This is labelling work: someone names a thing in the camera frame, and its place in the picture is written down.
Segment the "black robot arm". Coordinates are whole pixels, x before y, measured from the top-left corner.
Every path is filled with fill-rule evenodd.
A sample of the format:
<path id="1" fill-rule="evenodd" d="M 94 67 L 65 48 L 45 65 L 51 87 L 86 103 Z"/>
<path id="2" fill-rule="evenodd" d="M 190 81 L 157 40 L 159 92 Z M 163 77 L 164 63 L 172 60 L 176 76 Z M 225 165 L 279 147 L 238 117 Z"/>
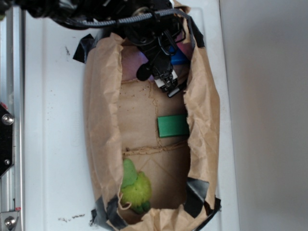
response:
<path id="1" fill-rule="evenodd" d="M 154 77 L 167 86 L 177 83 L 171 57 L 176 54 L 181 19 L 168 0 L 9 0 L 35 18 L 50 18 L 70 29 L 103 28 L 128 39 L 145 55 L 137 79 Z"/>

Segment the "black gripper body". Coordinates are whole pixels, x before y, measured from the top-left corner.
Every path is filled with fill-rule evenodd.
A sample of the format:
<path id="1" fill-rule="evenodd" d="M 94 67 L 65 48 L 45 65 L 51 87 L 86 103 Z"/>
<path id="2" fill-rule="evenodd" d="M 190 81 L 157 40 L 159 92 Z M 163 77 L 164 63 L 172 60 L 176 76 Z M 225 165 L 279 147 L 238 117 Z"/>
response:
<path id="1" fill-rule="evenodd" d="M 181 20 L 171 15 L 148 19 L 124 27 L 128 40 L 145 55 L 147 62 L 137 70 L 137 79 L 146 81 L 150 76 L 170 78 L 173 71 L 171 56 L 178 47 L 176 38 L 182 30 Z"/>

